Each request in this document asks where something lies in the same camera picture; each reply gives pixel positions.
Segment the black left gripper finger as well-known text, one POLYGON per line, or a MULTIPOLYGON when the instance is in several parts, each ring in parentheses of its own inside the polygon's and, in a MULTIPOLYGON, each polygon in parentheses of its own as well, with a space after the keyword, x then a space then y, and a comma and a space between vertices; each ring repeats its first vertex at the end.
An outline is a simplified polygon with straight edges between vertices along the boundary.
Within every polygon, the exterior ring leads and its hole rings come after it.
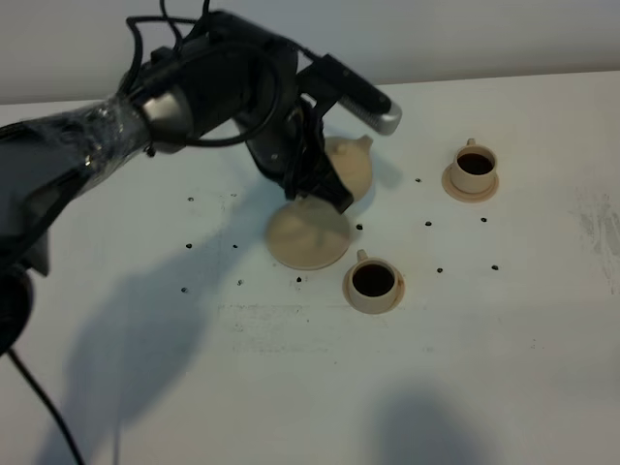
POLYGON ((329 203, 342 214, 353 204, 353 194, 345 187, 328 159, 303 162, 294 169, 296 197, 314 197, 329 203))

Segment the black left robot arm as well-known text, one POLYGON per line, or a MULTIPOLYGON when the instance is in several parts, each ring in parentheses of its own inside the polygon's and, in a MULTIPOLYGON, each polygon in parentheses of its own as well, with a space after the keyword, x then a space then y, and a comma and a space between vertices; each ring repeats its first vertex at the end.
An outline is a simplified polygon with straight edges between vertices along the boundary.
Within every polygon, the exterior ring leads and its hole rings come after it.
POLYGON ((101 102, 1 129, 1 347, 34 306, 30 275, 49 272, 47 233, 62 211, 139 153, 245 144, 288 199, 353 202, 325 150, 323 121, 301 95, 304 48, 239 16, 204 11, 173 46, 135 51, 101 102))

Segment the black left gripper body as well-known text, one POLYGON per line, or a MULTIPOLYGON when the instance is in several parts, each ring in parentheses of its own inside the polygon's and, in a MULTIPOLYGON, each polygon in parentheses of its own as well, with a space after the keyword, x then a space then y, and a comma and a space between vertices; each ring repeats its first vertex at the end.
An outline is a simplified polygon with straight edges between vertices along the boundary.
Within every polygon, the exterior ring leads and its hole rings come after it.
POLYGON ((245 144, 259 172, 281 187, 288 199, 297 198, 292 187, 295 168, 326 159, 319 147, 316 115, 298 95, 281 101, 269 123, 245 144))

